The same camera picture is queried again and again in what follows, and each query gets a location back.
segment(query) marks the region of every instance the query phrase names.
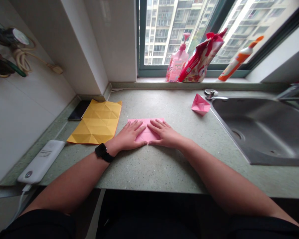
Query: snack bag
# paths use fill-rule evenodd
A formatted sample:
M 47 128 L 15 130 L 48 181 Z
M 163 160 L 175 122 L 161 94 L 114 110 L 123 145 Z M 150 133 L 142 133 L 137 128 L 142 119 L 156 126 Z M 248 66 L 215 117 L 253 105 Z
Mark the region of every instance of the snack bag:
M 227 28 L 219 33 L 207 33 L 207 39 L 198 44 L 191 58 L 182 69 L 178 80 L 180 82 L 202 82 L 207 67 L 224 44 L 223 36 Z

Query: smartphone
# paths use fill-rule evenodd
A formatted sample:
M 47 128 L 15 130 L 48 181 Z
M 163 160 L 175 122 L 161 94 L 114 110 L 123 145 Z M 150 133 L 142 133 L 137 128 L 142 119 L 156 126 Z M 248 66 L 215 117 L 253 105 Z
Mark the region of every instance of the smartphone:
M 80 101 L 77 107 L 73 110 L 68 120 L 81 120 L 87 107 L 90 105 L 91 101 Z

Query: pink bottle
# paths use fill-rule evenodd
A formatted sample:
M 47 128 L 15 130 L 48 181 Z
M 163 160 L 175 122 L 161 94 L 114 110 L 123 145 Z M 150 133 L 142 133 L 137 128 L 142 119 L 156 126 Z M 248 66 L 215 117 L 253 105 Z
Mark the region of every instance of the pink bottle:
M 178 76 L 182 71 L 184 64 L 187 62 L 189 55 L 185 52 L 186 49 L 186 40 L 189 38 L 190 33 L 184 33 L 184 43 L 180 45 L 178 52 L 172 54 L 170 59 L 169 66 L 166 73 L 167 82 L 177 82 Z

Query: kitchen counter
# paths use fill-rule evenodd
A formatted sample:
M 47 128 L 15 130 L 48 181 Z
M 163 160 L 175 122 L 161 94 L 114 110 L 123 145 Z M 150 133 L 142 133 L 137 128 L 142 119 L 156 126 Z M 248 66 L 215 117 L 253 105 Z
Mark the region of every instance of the kitchen counter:
M 299 167 L 250 165 L 215 115 L 204 117 L 191 105 L 202 90 L 122 90 L 111 93 L 109 101 L 123 101 L 117 132 L 132 118 L 165 118 L 180 134 L 193 139 L 215 157 L 241 173 L 270 197 L 299 198 Z M 273 97 L 256 91 L 219 91 L 220 96 Z M 16 184 L 27 164 L 56 135 L 66 141 L 79 122 L 67 121 L 78 103 L 75 99 L 47 129 L 34 146 L 0 182 Z M 66 144 L 40 185 L 48 185 L 66 169 L 93 152 L 95 145 Z M 146 145 L 121 152 L 99 180 L 96 188 L 207 194 L 202 181 L 183 155 L 170 148 Z

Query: folded paper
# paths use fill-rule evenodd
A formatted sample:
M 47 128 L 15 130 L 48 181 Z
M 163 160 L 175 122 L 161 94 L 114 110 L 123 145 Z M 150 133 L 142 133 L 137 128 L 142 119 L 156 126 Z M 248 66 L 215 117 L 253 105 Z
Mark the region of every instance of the folded paper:
M 117 103 L 91 100 L 83 118 L 67 142 L 79 144 L 101 144 L 112 139 L 122 109 L 122 101 Z
M 155 139 L 160 139 L 160 136 L 153 132 L 152 130 L 150 130 L 148 127 L 147 127 L 147 124 L 150 124 L 150 120 L 156 120 L 158 118 L 155 118 L 155 119 L 128 119 L 127 121 L 128 122 L 131 122 L 133 123 L 135 120 L 138 120 L 138 121 L 143 121 L 142 125 L 140 127 L 142 127 L 143 125 L 146 126 L 146 128 L 137 136 L 136 138 L 136 142 L 140 142 L 140 141 L 146 141 L 147 143 L 151 140 L 155 140 Z
M 196 94 L 192 110 L 204 116 L 210 109 L 210 104 L 199 94 Z

